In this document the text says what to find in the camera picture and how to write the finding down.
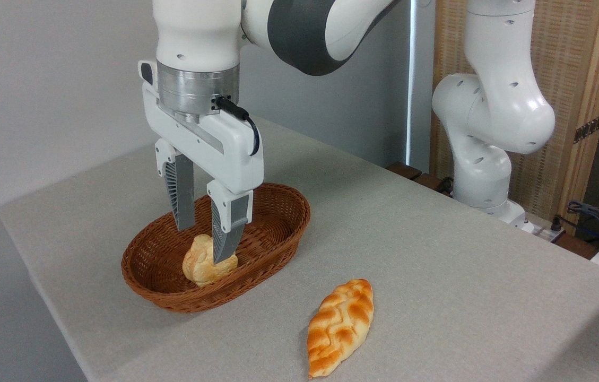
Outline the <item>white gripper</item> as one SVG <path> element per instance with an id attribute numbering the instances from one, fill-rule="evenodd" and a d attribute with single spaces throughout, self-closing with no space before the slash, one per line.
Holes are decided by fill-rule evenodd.
<path id="1" fill-rule="evenodd" d="M 263 181 L 261 136 L 238 106 L 240 67 L 188 72 L 142 60 L 145 115 L 178 230 L 195 224 L 194 167 L 216 180 L 211 198 L 214 264 L 231 258 L 251 222 L 253 191 Z"/>

